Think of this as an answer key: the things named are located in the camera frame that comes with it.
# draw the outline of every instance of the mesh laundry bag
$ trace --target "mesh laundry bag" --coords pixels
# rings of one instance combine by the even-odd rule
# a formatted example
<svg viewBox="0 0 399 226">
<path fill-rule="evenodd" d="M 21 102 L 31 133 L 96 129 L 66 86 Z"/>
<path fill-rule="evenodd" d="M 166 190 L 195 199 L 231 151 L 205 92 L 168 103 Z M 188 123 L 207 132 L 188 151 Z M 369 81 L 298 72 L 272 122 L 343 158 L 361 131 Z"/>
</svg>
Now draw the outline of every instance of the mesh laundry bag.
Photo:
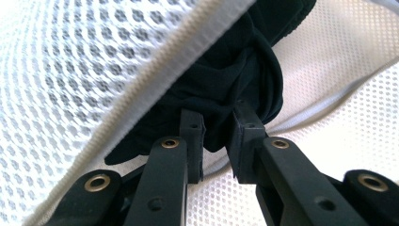
<svg viewBox="0 0 399 226">
<path fill-rule="evenodd" d="M 35 225 L 41 221 L 64 189 L 83 171 L 93 169 L 178 74 L 248 5 L 245 1 L 43 1 L 17 2 L 3 12 L 0 224 Z M 320 1 L 302 27 L 275 47 L 285 74 L 286 102 L 269 125 L 270 131 L 283 133 L 303 126 L 298 116 L 307 108 L 314 109 L 347 84 L 373 74 L 397 57 L 397 27 L 393 13 L 371 3 Z M 315 154 L 311 160 L 317 167 L 325 166 L 325 172 L 335 177 L 352 167 L 371 166 L 397 180 L 394 162 L 398 145 L 392 132 L 397 121 L 397 67 L 389 70 L 373 76 L 374 80 L 353 96 L 363 98 L 363 103 L 360 96 L 368 94 L 367 100 L 379 104 L 377 109 L 350 99 L 334 111 L 344 114 L 333 113 L 309 128 L 284 136 L 298 142 L 299 147 L 309 143 L 304 152 Z M 151 83 L 156 78 L 162 78 L 162 82 Z M 389 91 L 381 94 L 381 87 Z M 374 119 L 366 114 L 358 117 L 364 121 L 343 121 L 367 109 L 370 115 L 378 116 Z M 385 114 L 390 114 L 388 122 Z M 308 116 L 317 120 L 323 114 Z M 352 130 L 342 136 L 352 136 L 348 140 L 356 141 L 352 146 L 334 147 L 341 148 L 341 154 L 355 149 L 349 158 L 353 161 L 348 161 L 348 168 L 329 165 L 330 155 L 325 157 L 320 152 L 336 150 L 314 152 L 311 144 L 326 142 L 336 134 L 328 129 L 331 124 L 342 129 L 348 122 L 353 123 Z M 368 128 L 365 122 L 378 126 Z M 311 140 L 311 134 L 323 129 L 328 138 Z M 385 143 L 385 149 L 363 152 L 359 148 L 372 142 L 371 138 L 359 139 L 370 130 L 376 132 L 372 136 L 377 137 L 375 143 Z M 390 136 L 384 137 L 387 131 Z M 386 153 L 375 154 L 377 150 Z M 211 171 L 222 156 L 222 152 L 205 155 L 205 171 Z M 377 159 L 376 163 L 370 165 L 371 159 Z M 228 169 L 208 179 L 189 188 L 189 225 L 264 224 L 253 186 L 235 183 Z"/>
</svg>

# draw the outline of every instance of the black cloth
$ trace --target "black cloth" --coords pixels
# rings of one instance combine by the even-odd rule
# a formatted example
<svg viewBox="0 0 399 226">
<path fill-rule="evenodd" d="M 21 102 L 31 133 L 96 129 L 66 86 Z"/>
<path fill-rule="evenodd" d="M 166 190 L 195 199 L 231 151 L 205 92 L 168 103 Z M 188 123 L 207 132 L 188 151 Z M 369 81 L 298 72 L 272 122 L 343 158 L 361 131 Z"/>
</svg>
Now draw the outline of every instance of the black cloth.
<svg viewBox="0 0 399 226">
<path fill-rule="evenodd" d="M 263 124 L 273 120 L 282 107 L 282 75 L 271 46 L 294 30 L 313 5 L 314 0 L 258 0 L 140 119 L 105 163 L 149 154 L 158 138 L 178 136 L 182 108 L 204 117 L 204 147 L 210 152 L 225 145 L 237 100 L 248 101 Z"/>
</svg>

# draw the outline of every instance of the crumpled black clothing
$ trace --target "crumpled black clothing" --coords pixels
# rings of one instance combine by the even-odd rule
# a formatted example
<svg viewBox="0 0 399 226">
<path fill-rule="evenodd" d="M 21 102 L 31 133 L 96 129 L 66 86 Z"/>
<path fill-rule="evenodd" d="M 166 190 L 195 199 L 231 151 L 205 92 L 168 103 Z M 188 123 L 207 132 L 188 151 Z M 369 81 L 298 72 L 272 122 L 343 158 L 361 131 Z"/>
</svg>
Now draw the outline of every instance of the crumpled black clothing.
<svg viewBox="0 0 399 226">
<path fill-rule="evenodd" d="M 259 0 L 200 57 L 105 158 L 108 165 L 149 154 L 155 140 L 178 136 L 182 108 L 204 117 L 204 147 L 227 142 L 228 118 L 239 99 L 263 124 L 282 107 L 282 75 L 271 46 L 294 30 L 314 0 Z"/>
</svg>

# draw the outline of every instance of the black fabric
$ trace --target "black fabric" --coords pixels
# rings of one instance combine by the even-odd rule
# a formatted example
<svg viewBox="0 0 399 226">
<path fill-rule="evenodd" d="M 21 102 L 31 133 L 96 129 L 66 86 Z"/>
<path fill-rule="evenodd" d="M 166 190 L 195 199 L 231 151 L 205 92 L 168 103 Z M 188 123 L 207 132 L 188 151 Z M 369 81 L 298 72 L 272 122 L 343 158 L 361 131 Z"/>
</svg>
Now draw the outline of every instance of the black fabric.
<svg viewBox="0 0 399 226">
<path fill-rule="evenodd" d="M 295 29 L 314 0 L 259 0 L 200 57 L 105 159 L 118 164 L 149 154 L 155 140 L 179 135 L 182 108 L 201 113 L 204 147 L 216 152 L 226 143 L 228 118 L 245 99 L 264 124 L 282 107 L 282 76 L 271 45 Z"/>
</svg>

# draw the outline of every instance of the black garment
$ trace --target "black garment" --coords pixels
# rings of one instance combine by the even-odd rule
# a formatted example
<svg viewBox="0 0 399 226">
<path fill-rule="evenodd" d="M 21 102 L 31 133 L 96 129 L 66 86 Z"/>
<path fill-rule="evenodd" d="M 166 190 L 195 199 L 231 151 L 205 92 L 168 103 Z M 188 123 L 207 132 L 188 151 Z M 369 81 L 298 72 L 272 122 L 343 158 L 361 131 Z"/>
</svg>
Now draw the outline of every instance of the black garment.
<svg viewBox="0 0 399 226">
<path fill-rule="evenodd" d="M 182 108 L 203 115 L 204 147 L 211 152 L 225 145 L 237 100 L 247 100 L 263 123 L 273 120 L 282 107 L 282 76 L 271 45 L 294 30 L 313 5 L 314 0 L 259 0 L 173 84 L 105 163 L 149 154 L 158 138 L 178 136 Z"/>
</svg>

